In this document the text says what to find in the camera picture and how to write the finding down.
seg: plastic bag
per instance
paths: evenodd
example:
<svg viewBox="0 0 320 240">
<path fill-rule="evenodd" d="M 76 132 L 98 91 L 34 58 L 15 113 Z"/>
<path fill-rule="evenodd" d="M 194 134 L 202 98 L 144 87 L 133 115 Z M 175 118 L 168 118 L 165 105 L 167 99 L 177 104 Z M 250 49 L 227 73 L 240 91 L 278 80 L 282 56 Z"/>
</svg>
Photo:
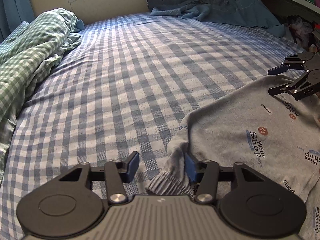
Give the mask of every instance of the plastic bag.
<svg viewBox="0 0 320 240">
<path fill-rule="evenodd" d="M 309 34 L 313 32 L 311 24 L 303 22 L 301 17 L 298 17 L 294 23 L 289 25 L 289 28 L 292 28 L 299 38 L 297 39 L 297 43 L 303 48 L 308 48 Z"/>
</svg>

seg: teal blanket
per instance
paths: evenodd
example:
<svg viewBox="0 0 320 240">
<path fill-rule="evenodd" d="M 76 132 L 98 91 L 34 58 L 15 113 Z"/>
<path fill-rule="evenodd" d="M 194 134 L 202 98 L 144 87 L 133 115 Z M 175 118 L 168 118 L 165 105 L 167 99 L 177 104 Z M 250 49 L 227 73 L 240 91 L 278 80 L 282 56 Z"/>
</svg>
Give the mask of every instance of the teal blanket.
<svg viewBox="0 0 320 240">
<path fill-rule="evenodd" d="M 0 182 L 5 153 L 10 146 L 22 106 L 63 54 L 81 43 L 73 33 L 77 17 L 65 9 L 39 15 L 23 22 L 0 44 Z"/>
</svg>

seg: metal screw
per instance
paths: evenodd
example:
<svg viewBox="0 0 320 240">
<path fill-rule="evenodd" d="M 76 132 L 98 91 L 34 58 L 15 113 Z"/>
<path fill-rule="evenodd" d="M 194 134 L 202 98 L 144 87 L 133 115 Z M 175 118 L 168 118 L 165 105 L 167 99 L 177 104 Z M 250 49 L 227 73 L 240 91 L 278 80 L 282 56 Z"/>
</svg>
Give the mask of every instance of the metal screw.
<svg viewBox="0 0 320 240">
<path fill-rule="evenodd" d="M 200 202 L 209 202 L 213 200 L 213 197 L 210 194 L 204 193 L 197 196 L 197 200 L 199 200 Z"/>
<path fill-rule="evenodd" d="M 125 195 L 121 193 L 116 193 L 110 196 L 110 200 L 114 203 L 121 203 L 125 201 Z"/>
</svg>

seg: blue curtain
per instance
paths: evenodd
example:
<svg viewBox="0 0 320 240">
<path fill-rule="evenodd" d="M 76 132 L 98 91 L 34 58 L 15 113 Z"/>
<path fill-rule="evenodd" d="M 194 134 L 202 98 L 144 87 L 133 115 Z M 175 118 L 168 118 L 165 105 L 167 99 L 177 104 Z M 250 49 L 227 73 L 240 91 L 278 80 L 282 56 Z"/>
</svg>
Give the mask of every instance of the blue curtain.
<svg viewBox="0 0 320 240">
<path fill-rule="evenodd" d="M 0 43 L 23 21 L 32 22 L 35 16 L 30 0 L 0 0 Z"/>
</svg>

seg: elastic cuff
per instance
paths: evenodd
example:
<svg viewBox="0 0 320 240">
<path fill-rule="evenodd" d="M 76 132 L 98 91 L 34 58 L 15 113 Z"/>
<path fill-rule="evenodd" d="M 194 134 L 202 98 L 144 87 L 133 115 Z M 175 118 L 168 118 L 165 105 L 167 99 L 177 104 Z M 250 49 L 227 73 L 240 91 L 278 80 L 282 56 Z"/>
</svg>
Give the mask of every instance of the elastic cuff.
<svg viewBox="0 0 320 240">
<path fill-rule="evenodd" d="M 194 197 L 190 185 L 183 185 L 183 182 L 163 170 L 153 178 L 146 190 L 148 193 L 156 195 L 190 195 Z"/>
</svg>

